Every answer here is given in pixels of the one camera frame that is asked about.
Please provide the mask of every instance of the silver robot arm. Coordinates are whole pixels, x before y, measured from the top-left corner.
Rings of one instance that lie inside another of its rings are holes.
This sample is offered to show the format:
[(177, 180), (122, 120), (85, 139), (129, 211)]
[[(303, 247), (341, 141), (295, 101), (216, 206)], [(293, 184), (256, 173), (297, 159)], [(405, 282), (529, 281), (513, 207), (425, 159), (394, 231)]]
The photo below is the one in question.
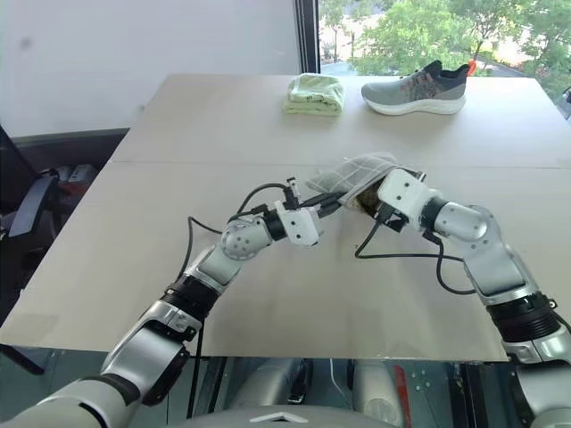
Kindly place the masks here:
[(5, 426), (127, 426), (141, 404), (158, 404), (169, 392), (189, 359), (185, 342), (203, 327), (241, 266), (283, 238), (299, 246), (316, 244), (322, 233), (319, 218), (341, 206), (338, 196), (300, 203), (290, 179), (285, 202), (275, 202), (273, 209), (261, 206), (251, 218), (234, 216), (219, 243), (202, 252), (119, 341), (99, 375), (70, 383)]
[(404, 169), (391, 171), (379, 199), (419, 231), (448, 238), (461, 253), (480, 301), (517, 365), (533, 427), (571, 421), (571, 332), (521, 258), (501, 240), (498, 223), (483, 207), (448, 202)]

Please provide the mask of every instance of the shoe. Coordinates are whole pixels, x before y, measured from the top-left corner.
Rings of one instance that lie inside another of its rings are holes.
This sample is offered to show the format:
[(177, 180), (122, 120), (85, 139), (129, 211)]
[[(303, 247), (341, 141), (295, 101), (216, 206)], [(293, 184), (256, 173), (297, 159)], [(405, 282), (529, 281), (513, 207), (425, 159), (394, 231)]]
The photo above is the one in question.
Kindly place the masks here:
[(360, 90), (367, 104), (379, 113), (400, 115), (413, 111), (454, 114), (464, 106), (468, 65), (443, 70), (436, 60), (414, 74), (390, 82), (367, 83)]

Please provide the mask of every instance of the green cloth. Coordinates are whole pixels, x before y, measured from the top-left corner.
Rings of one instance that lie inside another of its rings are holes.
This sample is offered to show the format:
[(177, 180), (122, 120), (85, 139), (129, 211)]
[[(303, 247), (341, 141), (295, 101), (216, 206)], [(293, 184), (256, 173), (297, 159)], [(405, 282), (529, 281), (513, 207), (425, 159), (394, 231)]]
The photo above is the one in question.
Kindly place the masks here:
[(291, 114), (338, 116), (343, 110), (345, 91), (338, 78), (304, 73), (287, 87), (283, 110)]

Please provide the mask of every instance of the black cable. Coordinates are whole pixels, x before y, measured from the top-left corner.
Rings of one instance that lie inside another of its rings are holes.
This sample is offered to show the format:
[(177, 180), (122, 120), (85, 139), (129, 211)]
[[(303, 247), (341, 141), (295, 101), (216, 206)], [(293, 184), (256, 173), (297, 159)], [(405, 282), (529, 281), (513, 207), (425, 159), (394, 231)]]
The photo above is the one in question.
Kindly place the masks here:
[(179, 279), (182, 276), (182, 274), (185, 272), (186, 265), (188, 265), (188, 261), (190, 260), (190, 253), (193, 250), (193, 240), (194, 240), (193, 222), (196, 223), (198, 226), (202, 227), (203, 229), (208, 230), (209, 232), (213, 232), (214, 234), (217, 235), (222, 235), (222, 232), (220, 232), (219, 230), (216, 230), (210, 226), (206, 226), (204, 223), (198, 221), (196, 218), (192, 216), (188, 216), (186, 221), (188, 222), (188, 245), (186, 246), (185, 259), (182, 263), (182, 266), (180, 267), (180, 270), (178, 271), (177, 279)]
[(198, 221), (194, 217), (191, 217), (190, 219), (193, 220), (196, 223), (196, 225), (200, 226), (202, 229), (208, 230), (209, 232), (213, 232), (216, 235), (222, 235), (222, 231), (214, 229), (213, 227), (210, 226), (206, 226), (204, 223)]
[(228, 219), (228, 223), (231, 222), (232, 220), (236, 220), (237, 218), (241, 218), (243, 216), (249, 216), (250, 214), (254, 213), (255, 213), (254, 210), (237, 212), (233, 216), (230, 216), (230, 218)]
[(200, 370), (200, 358), (203, 354), (203, 328), (198, 332), (198, 343), (196, 344), (196, 355), (194, 356), (193, 381), (190, 385), (190, 397), (188, 398), (188, 407), (186, 408), (186, 419), (193, 417), (194, 399), (196, 397), (196, 387), (198, 385), (198, 372)]
[(557, 312), (553, 312), (553, 314), (555, 314), (555, 318), (559, 321), (559, 323), (564, 325), (566, 329), (571, 333), (571, 325)]
[(451, 292), (452, 294), (458, 294), (459, 296), (468, 296), (469, 294), (474, 294), (476, 290), (456, 290), (454, 288), (450, 288), (443, 279), (443, 258), (444, 258), (444, 244), (441, 239), (438, 239), (438, 260), (436, 261), (436, 279), (438, 280), (438, 284), (446, 290), (447, 292)]
[(318, 204), (329, 204), (336, 202), (341, 198), (345, 192), (332, 192), (332, 193), (320, 193), (317, 196), (313, 196), (300, 204), (300, 207), (313, 207)]
[[(188, 216), (186, 221), (188, 222), (188, 245), (186, 246), (185, 260), (182, 264), (182, 267), (180, 268), (180, 271), (178, 272), (177, 280), (180, 279), (182, 274), (185, 272), (186, 265), (190, 260), (190, 253), (193, 251), (193, 240), (194, 240), (193, 223), (196, 223), (198, 226), (208, 230), (209, 232), (212, 232), (217, 235), (222, 235), (222, 232), (220, 232), (219, 230), (216, 230), (210, 226), (206, 226), (204, 223), (198, 221), (196, 218), (192, 216)], [(198, 384), (198, 371), (200, 369), (200, 358), (202, 357), (203, 354), (203, 331), (204, 331), (204, 321), (203, 321), (203, 328), (201, 328), (198, 332), (198, 343), (196, 344), (196, 355), (194, 356), (193, 380), (190, 386), (190, 397), (188, 399), (188, 407), (186, 409), (186, 419), (192, 417), (194, 411), (194, 398), (196, 397), (196, 387)]]
[(281, 189), (283, 191), (286, 191), (288, 187), (286, 185), (282, 185), (281, 183), (266, 183), (265, 185), (259, 185), (258, 187), (256, 187), (255, 189), (253, 189), (251, 192), (248, 193), (248, 195), (245, 197), (244, 201), (242, 202), (242, 205), (240, 205), (240, 208), (238, 208), (236, 215), (237, 214), (246, 215), (247, 213), (243, 213), (242, 211), (244, 211), (244, 208), (246, 208), (248, 202), (252, 199), (252, 197), (255, 194), (261, 192), (264, 189)]
[(438, 243), (439, 251), (438, 254), (430, 254), (430, 253), (421, 253), (421, 252), (397, 252), (397, 253), (387, 253), (387, 254), (361, 254), (365, 247), (367, 247), (370, 240), (373, 238), (377, 229), (381, 227), (383, 224), (382, 221), (375, 222), (375, 225), (371, 228), (370, 232), (368, 233), (365, 240), (362, 244), (357, 248), (355, 251), (355, 258), (356, 259), (397, 259), (397, 258), (426, 258), (426, 259), (437, 259), (436, 261), (436, 279), (438, 280), (438, 284), (447, 292), (451, 292), (453, 294), (458, 295), (469, 295), (474, 294), (476, 290), (455, 290), (448, 286), (444, 280), (442, 275), (442, 265), (443, 260), (454, 260), (454, 261), (464, 261), (460, 257), (448, 256), (444, 254), (444, 245), (443, 242), (436, 238), (436, 243)]

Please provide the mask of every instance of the checkered cloth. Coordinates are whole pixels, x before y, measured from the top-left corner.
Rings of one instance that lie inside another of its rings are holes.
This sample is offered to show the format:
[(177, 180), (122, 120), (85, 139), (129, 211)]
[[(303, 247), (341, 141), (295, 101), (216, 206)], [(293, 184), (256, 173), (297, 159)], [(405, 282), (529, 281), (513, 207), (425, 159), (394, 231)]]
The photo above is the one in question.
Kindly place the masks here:
[(354, 200), (355, 196), (400, 166), (389, 153), (362, 154), (345, 160), (335, 169), (320, 172), (306, 184), (320, 193), (346, 192), (339, 202), (358, 209), (360, 205)]

